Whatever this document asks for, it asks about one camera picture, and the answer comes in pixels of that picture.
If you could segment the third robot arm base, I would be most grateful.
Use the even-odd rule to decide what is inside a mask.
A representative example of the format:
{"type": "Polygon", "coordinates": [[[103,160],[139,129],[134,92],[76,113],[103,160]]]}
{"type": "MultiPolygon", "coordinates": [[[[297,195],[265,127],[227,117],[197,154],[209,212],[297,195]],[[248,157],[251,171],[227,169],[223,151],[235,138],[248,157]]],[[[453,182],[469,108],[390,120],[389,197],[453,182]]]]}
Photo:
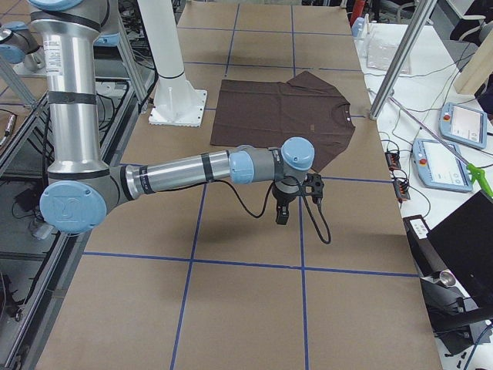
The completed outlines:
{"type": "Polygon", "coordinates": [[[1,57],[20,75],[45,77],[45,52],[20,21],[1,25],[1,57]]]}

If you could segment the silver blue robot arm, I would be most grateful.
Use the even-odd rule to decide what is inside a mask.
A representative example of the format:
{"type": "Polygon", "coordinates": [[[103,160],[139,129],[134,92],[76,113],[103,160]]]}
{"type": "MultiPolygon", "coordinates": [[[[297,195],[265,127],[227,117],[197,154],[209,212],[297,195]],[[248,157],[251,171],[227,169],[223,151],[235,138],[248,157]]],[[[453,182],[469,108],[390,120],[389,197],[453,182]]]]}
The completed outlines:
{"type": "Polygon", "coordinates": [[[49,183],[39,201],[48,224],[81,234],[144,194],[261,181],[270,183],[277,223],[285,224],[290,202],[314,185],[314,147],[301,137],[289,138],[279,148],[240,146],[156,165],[109,166],[100,152],[93,46],[118,20],[117,2],[33,1],[30,12],[43,38],[54,136],[49,183]]]}

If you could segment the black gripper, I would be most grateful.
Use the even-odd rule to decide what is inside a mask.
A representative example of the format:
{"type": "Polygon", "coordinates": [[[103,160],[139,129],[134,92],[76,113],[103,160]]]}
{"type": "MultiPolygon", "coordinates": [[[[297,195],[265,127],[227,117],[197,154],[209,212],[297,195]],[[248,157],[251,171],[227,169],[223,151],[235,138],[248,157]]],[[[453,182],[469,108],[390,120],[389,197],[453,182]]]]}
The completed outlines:
{"type": "Polygon", "coordinates": [[[278,181],[274,183],[272,194],[277,202],[276,223],[286,225],[289,220],[289,204],[300,195],[299,187],[278,181]]]}

